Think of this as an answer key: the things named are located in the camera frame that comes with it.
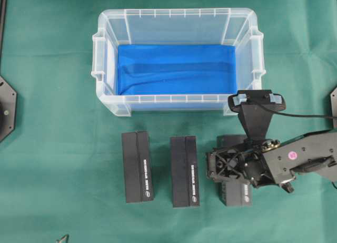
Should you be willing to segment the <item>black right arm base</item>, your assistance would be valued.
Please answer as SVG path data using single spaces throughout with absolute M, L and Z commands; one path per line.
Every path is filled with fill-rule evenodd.
M 336 129 L 337 127 L 337 87 L 330 93 L 330 101 L 331 101 L 331 111 L 332 111 L 332 116 L 334 117 L 333 119 L 333 127 Z

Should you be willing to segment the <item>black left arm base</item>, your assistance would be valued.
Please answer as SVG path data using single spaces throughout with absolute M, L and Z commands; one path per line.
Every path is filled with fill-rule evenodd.
M 3 141 L 15 129 L 16 118 L 16 91 L 1 76 L 1 136 Z

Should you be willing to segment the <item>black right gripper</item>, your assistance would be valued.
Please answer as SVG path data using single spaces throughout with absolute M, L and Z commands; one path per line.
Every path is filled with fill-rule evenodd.
M 306 133 L 265 152 L 235 145 L 206 153 L 206 176 L 214 182 L 275 185 L 291 193 L 296 176 L 312 172 L 336 183 L 336 129 Z

